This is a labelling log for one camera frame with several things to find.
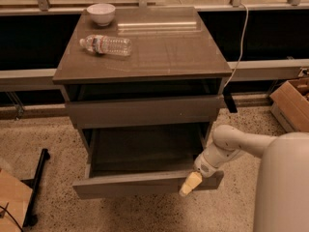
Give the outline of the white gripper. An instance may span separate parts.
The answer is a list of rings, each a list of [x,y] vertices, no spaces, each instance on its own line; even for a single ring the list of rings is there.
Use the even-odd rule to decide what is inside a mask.
[[[231,155],[231,151],[221,149],[214,143],[210,144],[194,161],[193,169],[196,171],[191,172],[185,179],[179,191],[180,196],[189,195],[202,183],[203,177],[211,177]]]

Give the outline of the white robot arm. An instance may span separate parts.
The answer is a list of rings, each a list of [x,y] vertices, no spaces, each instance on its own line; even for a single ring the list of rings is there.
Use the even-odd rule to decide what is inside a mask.
[[[309,133],[280,136],[218,126],[212,143],[194,161],[180,195],[186,196],[219,167],[248,153],[261,160],[253,232],[309,232]]]

